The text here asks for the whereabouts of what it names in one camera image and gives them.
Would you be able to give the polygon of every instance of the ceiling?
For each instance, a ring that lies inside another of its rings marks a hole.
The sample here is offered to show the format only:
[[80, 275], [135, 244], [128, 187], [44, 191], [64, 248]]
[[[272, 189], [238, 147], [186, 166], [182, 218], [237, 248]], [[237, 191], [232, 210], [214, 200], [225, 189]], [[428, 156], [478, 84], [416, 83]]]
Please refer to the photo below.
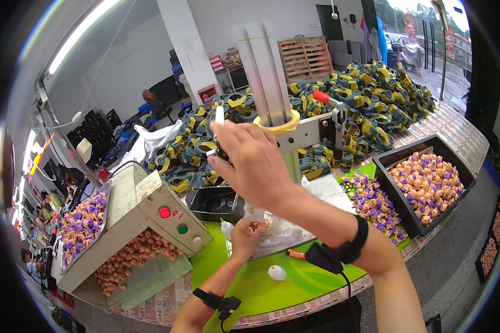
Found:
[[110, 46], [122, 45], [142, 23], [160, 15], [156, 0], [127, 0], [102, 20], [67, 57], [53, 87], [86, 72]]

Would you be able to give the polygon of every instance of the red handle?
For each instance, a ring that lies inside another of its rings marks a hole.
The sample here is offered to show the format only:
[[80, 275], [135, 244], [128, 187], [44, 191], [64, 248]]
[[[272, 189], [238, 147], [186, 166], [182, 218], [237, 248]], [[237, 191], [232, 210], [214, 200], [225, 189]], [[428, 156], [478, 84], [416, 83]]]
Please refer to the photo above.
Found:
[[313, 98], [314, 99], [318, 99], [319, 101], [321, 101], [322, 103], [324, 104], [329, 104], [328, 103], [328, 99], [329, 99], [329, 96], [326, 95], [325, 93], [323, 92], [320, 92], [320, 91], [315, 91], [313, 93]]

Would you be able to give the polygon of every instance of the masking tape roll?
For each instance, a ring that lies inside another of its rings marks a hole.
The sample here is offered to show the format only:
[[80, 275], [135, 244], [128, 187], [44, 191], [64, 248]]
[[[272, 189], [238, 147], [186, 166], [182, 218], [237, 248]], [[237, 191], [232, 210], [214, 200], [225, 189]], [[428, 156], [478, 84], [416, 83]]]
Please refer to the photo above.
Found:
[[254, 124], [271, 130], [274, 135], [285, 133], [285, 132], [288, 132], [290, 130], [296, 130], [298, 123], [300, 123], [300, 113], [298, 113], [298, 111], [296, 111], [296, 110], [291, 110], [291, 112], [293, 113], [293, 118], [291, 118], [291, 120], [289, 120], [288, 122], [286, 122], [280, 126], [273, 126], [273, 127], [263, 126], [263, 125], [261, 125], [261, 121], [260, 121], [259, 116], [257, 116], [254, 119]]

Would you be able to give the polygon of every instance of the red button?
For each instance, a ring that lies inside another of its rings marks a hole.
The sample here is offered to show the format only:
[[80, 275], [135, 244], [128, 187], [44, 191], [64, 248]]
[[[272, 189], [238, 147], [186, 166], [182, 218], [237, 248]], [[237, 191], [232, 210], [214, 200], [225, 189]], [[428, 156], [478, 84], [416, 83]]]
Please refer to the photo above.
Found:
[[161, 207], [159, 209], [159, 215], [162, 218], [167, 218], [167, 217], [169, 217], [171, 215], [171, 210], [169, 210], [167, 206]]

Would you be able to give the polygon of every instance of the yellow and gray toy part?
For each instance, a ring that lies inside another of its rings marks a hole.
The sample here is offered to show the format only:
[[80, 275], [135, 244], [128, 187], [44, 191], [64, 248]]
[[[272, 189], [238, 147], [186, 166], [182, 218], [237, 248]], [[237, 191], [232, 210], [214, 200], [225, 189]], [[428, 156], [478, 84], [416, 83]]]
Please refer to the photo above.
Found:
[[[308, 179], [329, 173], [331, 167], [347, 170], [353, 160], [362, 161], [371, 151], [393, 147], [389, 133], [403, 133], [421, 118], [434, 112], [431, 92], [411, 80], [403, 69], [394, 71], [382, 62], [347, 66], [329, 78], [298, 80], [287, 86], [291, 108], [305, 119], [333, 110], [313, 98], [320, 91], [348, 105], [342, 158], [333, 158], [329, 142], [299, 149], [301, 171]], [[257, 117], [252, 91], [215, 95], [210, 107], [199, 105], [182, 118], [177, 136], [160, 147], [147, 161], [149, 171], [158, 171], [176, 192], [207, 186], [227, 186], [207, 164], [206, 153], [215, 149], [210, 123], [216, 107], [222, 106], [226, 119], [251, 123]]]

